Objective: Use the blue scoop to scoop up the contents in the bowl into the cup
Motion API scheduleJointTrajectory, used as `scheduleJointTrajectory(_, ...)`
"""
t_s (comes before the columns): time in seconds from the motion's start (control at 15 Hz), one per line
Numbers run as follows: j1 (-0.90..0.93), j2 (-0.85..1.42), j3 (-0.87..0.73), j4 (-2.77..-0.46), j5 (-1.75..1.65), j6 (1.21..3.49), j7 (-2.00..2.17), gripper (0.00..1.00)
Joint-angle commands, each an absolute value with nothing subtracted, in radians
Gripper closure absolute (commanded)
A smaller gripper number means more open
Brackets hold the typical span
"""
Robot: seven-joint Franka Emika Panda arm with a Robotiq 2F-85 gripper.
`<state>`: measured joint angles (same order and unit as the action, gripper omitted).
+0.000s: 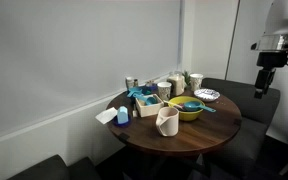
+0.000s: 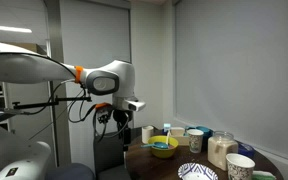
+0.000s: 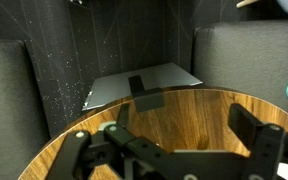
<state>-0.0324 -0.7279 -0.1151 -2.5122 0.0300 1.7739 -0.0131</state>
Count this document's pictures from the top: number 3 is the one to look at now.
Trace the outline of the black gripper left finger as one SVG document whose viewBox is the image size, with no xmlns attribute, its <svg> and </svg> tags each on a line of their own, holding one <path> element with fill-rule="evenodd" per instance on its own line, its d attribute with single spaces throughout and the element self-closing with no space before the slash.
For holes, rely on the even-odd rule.
<svg viewBox="0 0 288 180">
<path fill-rule="evenodd" d="M 113 123 L 102 123 L 91 135 L 87 130 L 68 133 L 47 173 L 47 180 L 89 180 L 95 169 L 108 165 L 122 180 L 166 180 L 156 168 L 148 163 L 160 153 L 150 150 L 154 146 L 144 139 L 139 145 L 140 158 L 129 145 L 137 140 L 127 130 L 129 105 L 120 108 L 118 119 Z"/>
</svg>

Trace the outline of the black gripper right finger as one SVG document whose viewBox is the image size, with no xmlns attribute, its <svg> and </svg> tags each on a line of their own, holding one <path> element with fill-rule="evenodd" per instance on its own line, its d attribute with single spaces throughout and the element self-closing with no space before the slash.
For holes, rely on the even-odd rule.
<svg viewBox="0 0 288 180">
<path fill-rule="evenodd" d="M 288 165 L 288 132 L 273 123 L 263 123 L 240 104 L 232 104 L 228 125 L 250 151 L 242 168 L 242 180 L 281 180 L 280 163 Z"/>
</svg>

